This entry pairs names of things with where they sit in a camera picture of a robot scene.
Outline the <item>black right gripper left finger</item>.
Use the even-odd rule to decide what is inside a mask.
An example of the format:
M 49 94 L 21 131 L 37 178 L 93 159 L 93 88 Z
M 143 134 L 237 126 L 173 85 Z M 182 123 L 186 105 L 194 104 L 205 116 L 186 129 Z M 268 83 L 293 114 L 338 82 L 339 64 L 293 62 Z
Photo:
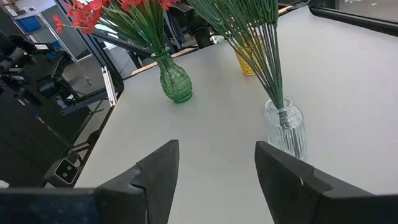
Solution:
M 179 142 L 170 140 L 96 188 L 101 224 L 167 224 L 178 179 Z

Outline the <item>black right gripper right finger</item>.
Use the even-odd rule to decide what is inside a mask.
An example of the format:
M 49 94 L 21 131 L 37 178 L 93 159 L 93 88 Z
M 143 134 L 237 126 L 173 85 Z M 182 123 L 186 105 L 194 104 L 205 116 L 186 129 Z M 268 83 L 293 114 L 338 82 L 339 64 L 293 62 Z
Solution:
M 256 142 L 255 164 L 275 224 L 312 224 L 319 200 L 326 195 L 372 195 L 264 141 Z

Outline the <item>clear glass vase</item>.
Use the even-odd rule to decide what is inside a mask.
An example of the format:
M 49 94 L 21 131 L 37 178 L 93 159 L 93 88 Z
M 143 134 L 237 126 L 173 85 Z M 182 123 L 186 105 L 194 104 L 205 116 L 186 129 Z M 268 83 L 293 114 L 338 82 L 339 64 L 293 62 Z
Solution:
M 262 107 L 267 142 L 305 161 L 308 151 L 304 115 L 291 98 L 285 96 L 283 103 L 284 107 L 277 109 L 272 100 L 268 100 Z

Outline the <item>green glass vase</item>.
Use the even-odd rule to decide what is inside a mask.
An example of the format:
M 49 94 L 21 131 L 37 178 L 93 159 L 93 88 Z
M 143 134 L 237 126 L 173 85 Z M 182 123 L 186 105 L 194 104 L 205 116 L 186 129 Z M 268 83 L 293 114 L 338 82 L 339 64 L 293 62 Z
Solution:
M 178 66 L 168 50 L 152 54 L 160 69 L 160 84 L 165 95 L 174 103 L 183 103 L 192 97 L 192 82 L 186 71 Z

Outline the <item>yellow glass vase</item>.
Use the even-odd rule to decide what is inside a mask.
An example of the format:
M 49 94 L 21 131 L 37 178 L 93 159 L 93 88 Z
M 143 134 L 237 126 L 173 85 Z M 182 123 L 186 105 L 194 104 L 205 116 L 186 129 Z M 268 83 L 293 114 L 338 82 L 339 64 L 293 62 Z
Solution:
M 261 37 L 261 35 L 258 35 L 258 34 L 255 34 L 255 36 L 259 39 L 259 44 L 260 44 L 260 51 L 259 52 L 261 53 L 260 56 L 264 57 L 265 60 L 267 60 L 266 54 L 265 54 L 264 44 L 263 44 L 263 41 L 262 41 L 262 37 Z M 240 51 L 245 53 L 245 56 L 247 58 L 253 57 L 255 59 L 256 63 L 257 63 L 257 66 L 260 67 L 260 64 L 258 63 L 257 58 L 256 58 L 257 50 L 251 50 L 251 49 L 255 49 L 256 47 L 253 46 L 252 44 L 249 44 L 249 45 L 250 45 L 250 47 L 248 47 L 247 43 L 244 43 L 244 46 L 242 47 L 242 46 L 236 44 L 236 47 Z M 245 61 L 245 59 L 240 54 L 238 54 L 238 51 L 235 50 L 235 54 L 236 54 L 236 57 L 237 57 L 238 62 L 240 64 L 242 73 L 244 75 L 255 75 L 254 70 L 251 68 L 250 64 L 247 61 Z

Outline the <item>black equipment stand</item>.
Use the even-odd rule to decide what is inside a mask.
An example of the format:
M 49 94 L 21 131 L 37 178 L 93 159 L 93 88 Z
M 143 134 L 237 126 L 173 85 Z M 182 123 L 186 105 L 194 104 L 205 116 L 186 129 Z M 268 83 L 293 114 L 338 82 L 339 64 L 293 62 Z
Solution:
M 63 74 L 70 54 L 0 30 L 0 181 L 39 187 L 95 111 Z

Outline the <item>silver metal bracket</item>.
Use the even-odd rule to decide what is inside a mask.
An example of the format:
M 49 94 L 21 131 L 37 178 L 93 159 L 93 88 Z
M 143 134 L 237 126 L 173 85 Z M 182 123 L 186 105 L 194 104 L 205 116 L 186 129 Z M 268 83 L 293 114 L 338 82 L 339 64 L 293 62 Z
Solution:
M 116 92 L 115 92 L 115 87 L 112 81 L 112 77 L 110 75 L 110 72 L 106 66 L 103 66 L 101 68 L 101 72 L 103 74 L 103 79 L 104 79 L 104 84 L 106 88 L 106 92 L 108 95 L 108 101 L 110 104 L 110 107 L 114 107 L 117 103 L 117 98 L 116 98 Z

